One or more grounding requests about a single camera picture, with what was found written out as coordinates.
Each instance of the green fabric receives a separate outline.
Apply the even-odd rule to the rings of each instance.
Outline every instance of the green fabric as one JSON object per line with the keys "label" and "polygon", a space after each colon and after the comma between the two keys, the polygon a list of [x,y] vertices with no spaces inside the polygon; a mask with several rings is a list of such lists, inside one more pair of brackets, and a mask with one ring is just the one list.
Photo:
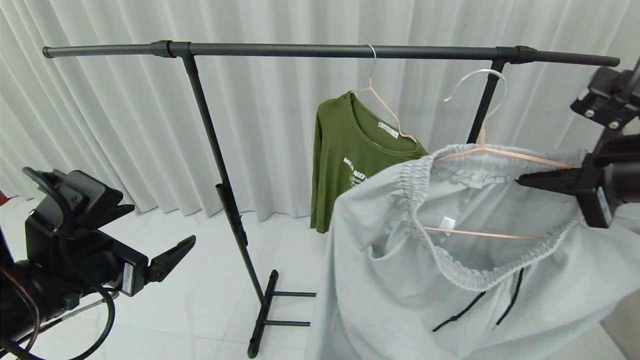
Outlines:
{"label": "green fabric", "polygon": [[396,139],[385,126],[391,133],[397,131],[351,92],[318,106],[311,228],[319,233],[329,230],[333,203],[340,194],[391,165],[427,154],[422,144],[402,136]]}

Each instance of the hanger hook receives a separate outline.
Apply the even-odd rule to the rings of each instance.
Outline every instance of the hanger hook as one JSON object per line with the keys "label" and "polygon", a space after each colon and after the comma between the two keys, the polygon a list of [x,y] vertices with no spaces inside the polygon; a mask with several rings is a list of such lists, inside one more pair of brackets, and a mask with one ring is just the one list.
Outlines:
{"label": "hanger hook", "polygon": [[373,51],[373,66],[371,67],[371,71],[369,72],[369,79],[373,78],[373,69],[376,68],[376,63],[378,62],[378,55],[376,54],[376,50],[373,48],[373,45],[365,44],[370,47]]}
{"label": "hanger hook", "polygon": [[462,77],[462,79],[460,79],[458,81],[458,83],[456,84],[456,87],[453,88],[453,92],[451,92],[451,96],[449,96],[448,98],[444,99],[444,101],[448,102],[451,99],[453,99],[454,95],[456,95],[456,92],[458,91],[458,88],[460,87],[460,85],[466,79],[472,77],[473,75],[480,74],[482,72],[489,72],[490,74],[496,75],[498,78],[501,78],[504,81],[504,95],[502,95],[502,100],[487,116],[485,116],[484,120],[486,121],[488,118],[491,117],[491,115],[493,115],[496,111],[498,111],[498,109],[504,104],[504,101],[507,99],[507,94],[509,93],[509,86],[507,85],[507,78],[505,78],[504,75],[502,75],[502,73],[499,72],[499,71],[496,71],[496,70],[493,70],[493,69],[479,69],[479,70],[476,70],[476,71],[472,71],[472,72],[468,73],[467,75],[464,75]]}

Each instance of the clothes rack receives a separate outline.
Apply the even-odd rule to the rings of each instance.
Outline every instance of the clothes rack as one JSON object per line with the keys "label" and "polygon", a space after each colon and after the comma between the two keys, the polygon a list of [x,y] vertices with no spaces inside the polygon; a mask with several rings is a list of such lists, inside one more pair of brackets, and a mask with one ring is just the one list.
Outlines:
{"label": "clothes rack", "polygon": [[[614,67],[619,58],[610,56],[557,53],[538,51],[527,46],[514,47],[438,47],[438,46],[375,46],[378,58],[388,59],[443,59],[443,60],[490,60],[491,69],[502,72],[505,64],[523,64],[534,61],[549,63],[569,63],[581,65],[599,65]],[[278,271],[272,270],[266,291],[263,293],[255,273],[253,263],[247,251],[248,239],[244,231],[236,198],[229,181],[218,137],[213,126],[211,114],[202,89],[195,56],[277,56],[277,57],[313,57],[313,58],[373,58],[368,45],[305,45],[305,44],[206,44],[174,42],[161,40],[151,44],[133,45],[91,45],[70,47],[47,47],[42,49],[47,58],[68,56],[103,55],[155,55],[163,58],[181,58],[189,76],[200,116],[216,160],[221,183],[216,190],[227,215],[227,219],[236,239],[244,265],[249,273],[253,288],[260,302],[260,312],[255,321],[253,334],[249,340],[247,355],[254,358],[260,349],[260,341],[267,325],[309,326],[309,322],[268,320],[271,302],[275,296],[315,297],[315,293],[276,291]],[[489,74],[476,116],[468,135],[467,143],[475,143],[482,128],[484,117],[491,103],[498,77]]]}

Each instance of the white curtain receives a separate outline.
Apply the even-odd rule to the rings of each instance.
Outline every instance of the white curtain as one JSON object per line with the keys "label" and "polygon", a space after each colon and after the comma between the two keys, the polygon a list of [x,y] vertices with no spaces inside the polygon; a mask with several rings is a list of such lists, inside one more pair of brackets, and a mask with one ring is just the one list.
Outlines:
{"label": "white curtain", "polygon": [[[30,198],[20,169],[81,169],[140,211],[208,215],[220,177],[178,59],[45,59],[48,46],[191,42],[528,45],[640,54],[640,1],[0,0],[0,189]],[[372,60],[196,58],[241,211],[307,215],[315,111],[366,86]],[[374,85],[428,150],[463,143],[484,86],[464,74],[488,61],[378,60]],[[534,150],[592,148],[600,128],[568,108],[595,67],[507,65],[509,94],[488,141]],[[496,99],[502,96],[498,86]],[[370,95],[363,102],[385,114]]]}

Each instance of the black horizontal bar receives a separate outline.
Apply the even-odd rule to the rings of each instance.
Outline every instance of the black horizontal bar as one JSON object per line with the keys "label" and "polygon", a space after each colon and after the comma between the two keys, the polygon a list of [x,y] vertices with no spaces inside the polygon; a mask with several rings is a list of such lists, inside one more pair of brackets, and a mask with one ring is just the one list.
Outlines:
{"label": "black horizontal bar", "polygon": [[316,297],[316,293],[300,293],[297,291],[274,291],[273,296]]}
{"label": "black horizontal bar", "polygon": [[264,325],[277,325],[277,326],[311,326],[310,322],[290,322],[280,320],[264,320]]}
{"label": "black horizontal bar", "polygon": [[[94,55],[159,55],[160,50],[169,50],[174,56],[187,51],[190,55],[213,56],[285,56],[307,58],[372,58],[373,52],[367,45],[309,45],[309,44],[207,44],[186,42],[156,42],[140,45],[93,45],[47,47],[42,49],[48,58],[62,56]],[[389,46],[375,45],[376,56],[387,59],[448,59],[448,60],[506,60],[520,61],[517,47],[452,47],[452,46]],[[582,65],[617,66],[619,58],[611,56],[555,53],[535,51],[529,53],[527,61],[552,63],[573,63]]]}

